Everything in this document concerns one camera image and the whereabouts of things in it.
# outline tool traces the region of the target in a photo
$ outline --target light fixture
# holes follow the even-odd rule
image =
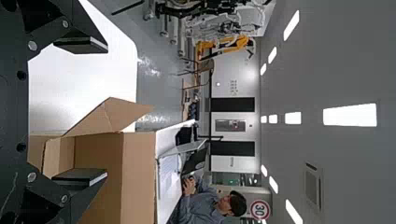
[[[277,123],[277,115],[270,115],[269,116],[270,123]]]
[[[293,32],[294,28],[296,28],[297,24],[300,22],[300,10],[297,10],[293,17],[291,18],[288,26],[286,27],[285,31],[283,32],[283,40],[288,40],[289,36]]]
[[[266,71],[267,71],[267,63],[262,65],[262,69],[260,69],[260,76],[264,75]]]
[[[267,170],[267,168],[265,168],[264,165],[262,165],[262,174],[263,174],[265,177],[268,176],[268,170]]]
[[[285,114],[285,123],[301,124],[301,112],[293,112]]]
[[[323,124],[332,126],[376,127],[376,104],[348,105],[324,109]]]
[[[295,224],[303,224],[303,219],[288,199],[286,200],[286,211],[288,211]]]
[[[274,190],[274,192],[277,194],[278,193],[278,186],[276,181],[270,176],[270,186]]]
[[[271,51],[270,55],[268,55],[268,63],[272,63],[272,61],[276,57],[276,54],[277,54],[277,48],[274,47],[273,50]]]
[[[267,116],[262,116],[262,123],[267,123]]]

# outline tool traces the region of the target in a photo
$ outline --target ventilation grille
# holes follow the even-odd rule
[[[322,169],[307,162],[304,175],[306,201],[316,212],[321,213],[323,207]]]

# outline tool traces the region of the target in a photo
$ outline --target black panel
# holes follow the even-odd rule
[[[254,142],[211,142],[213,156],[255,156]]]
[[[254,112],[254,98],[212,98],[212,112]]]

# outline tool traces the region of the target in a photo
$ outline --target round sign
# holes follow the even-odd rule
[[[263,201],[263,200],[254,201],[250,205],[250,214],[256,220],[265,220],[271,214],[270,205],[267,202]]]

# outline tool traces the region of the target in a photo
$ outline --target black metal bracket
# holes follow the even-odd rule
[[[51,43],[87,54],[107,53],[107,42],[78,0],[1,0],[0,27],[0,224],[77,223],[106,171],[99,182],[74,191],[27,162],[28,61]]]
[[[143,3],[145,3],[145,0],[140,0],[139,2],[136,2],[136,3],[133,3],[133,4],[129,5],[128,7],[123,7],[122,9],[119,9],[119,10],[111,13],[111,15],[112,16],[116,16],[116,15],[118,15],[118,14],[124,12],[124,11],[127,11],[127,10],[130,10],[130,9],[134,8],[134,7],[138,7],[140,5],[143,5]]]

